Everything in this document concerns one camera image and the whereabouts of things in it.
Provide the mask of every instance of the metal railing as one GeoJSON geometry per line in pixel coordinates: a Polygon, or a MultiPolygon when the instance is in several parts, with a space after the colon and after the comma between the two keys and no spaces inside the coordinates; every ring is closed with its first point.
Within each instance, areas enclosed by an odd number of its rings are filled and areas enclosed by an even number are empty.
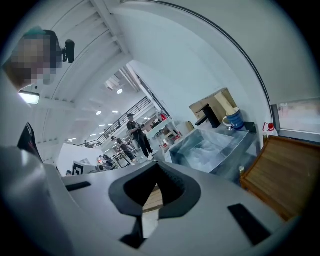
{"type": "MultiPolygon", "coordinates": [[[[113,125],[110,126],[98,139],[87,142],[88,147],[95,148],[95,147],[101,146],[119,128],[121,128],[123,125],[127,125],[127,122],[129,121],[128,114],[136,115],[140,111],[144,110],[147,106],[149,106],[150,103],[151,101],[147,97],[144,97],[132,108],[130,108],[127,112],[125,112],[125,114],[123,114],[117,121],[115,121],[113,125]]],[[[80,144],[78,146],[84,147],[85,143],[80,144]]]]}

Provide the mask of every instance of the cardboard box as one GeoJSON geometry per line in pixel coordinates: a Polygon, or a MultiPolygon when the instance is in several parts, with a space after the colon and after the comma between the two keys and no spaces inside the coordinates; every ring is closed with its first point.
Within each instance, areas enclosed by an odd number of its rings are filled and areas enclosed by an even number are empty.
{"type": "Polygon", "coordinates": [[[197,112],[200,109],[202,109],[205,105],[209,104],[209,106],[212,108],[212,110],[213,110],[214,114],[216,115],[216,117],[218,118],[218,120],[220,122],[222,122],[222,119],[226,116],[226,111],[221,106],[221,104],[217,101],[217,99],[215,98],[215,95],[219,92],[222,92],[223,96],[229,101],[229,103],[231,104],[231,106],[233,108],[237,107],[234,99],[232,98],[231,94],[229,93],[228,88],[223,88],[223,89],[218,90],[215,93],[209,95],[208,97],[206,97],[202,100],[199,100],[198,102],[189,106],[189,108],[192,110],[192,112],[194,113],[194,115],[196,116],[196,118],[198,120],[201,119],[205,114],[203,111],[200,111],[199,113],[197,113],[197,112]]]}
{"type": "Polygon", "coordinates": [[[193,124],[190,121],[185,122],[185,126],[186,126],[189,133],[195,129],[195,127],[193,126],[193,124]]]}

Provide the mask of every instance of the man in black shirt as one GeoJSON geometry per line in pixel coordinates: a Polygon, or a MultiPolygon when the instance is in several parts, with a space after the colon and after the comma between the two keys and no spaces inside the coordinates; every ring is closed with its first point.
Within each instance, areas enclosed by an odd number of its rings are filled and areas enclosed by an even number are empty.
{"type": "Polygon", "coordinates": [[[147,136],[141,130],[140,124],[134,121],[134,114],[128,114],[129,122],[126,124],[129,132],[132,133],[134,139],[139,143],[143,154],[148,158],[148,160],[152,160],[153,155],[158,153],[158,150],[153,151],[150,147],[150,143],[148,141],[147,136]]]}

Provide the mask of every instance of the cup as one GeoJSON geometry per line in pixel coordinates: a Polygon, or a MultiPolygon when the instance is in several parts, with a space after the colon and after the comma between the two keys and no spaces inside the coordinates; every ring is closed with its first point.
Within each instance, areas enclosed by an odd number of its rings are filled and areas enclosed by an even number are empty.
{"type": "Polygon", "coordinates": [[[234,107],[233,109],[235,110],[235,113],[231,115],[225,113],[225,117],[222,119],[222,122],[227,127],[233,127],[236,130],[240,130],[245,126],[245,123],[242,118],[240,109],[238,107],[234,107]]]}

